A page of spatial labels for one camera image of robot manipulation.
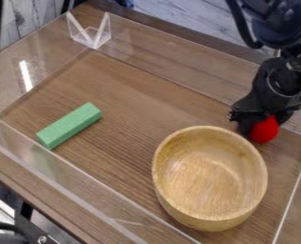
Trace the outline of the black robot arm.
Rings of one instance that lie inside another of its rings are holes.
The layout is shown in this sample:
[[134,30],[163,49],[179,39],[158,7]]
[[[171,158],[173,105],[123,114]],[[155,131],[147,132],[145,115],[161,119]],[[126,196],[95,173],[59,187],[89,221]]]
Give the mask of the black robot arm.
[[266,59],[230,120],[244,135],[272,120],[284,125],[301,109],[301,0],[226,0],[246,45],[280,52]]

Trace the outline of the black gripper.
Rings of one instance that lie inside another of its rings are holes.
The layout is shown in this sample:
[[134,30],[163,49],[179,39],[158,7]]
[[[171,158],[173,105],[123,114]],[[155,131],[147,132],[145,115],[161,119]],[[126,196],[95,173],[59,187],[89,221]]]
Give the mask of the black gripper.
[[300,92],[252,89],[232,106],[230,120],[237,121],[240,132],[248,135],[254,125],[272,114],[278,124],[284,125],[301,109],[301,100],[297,98]]

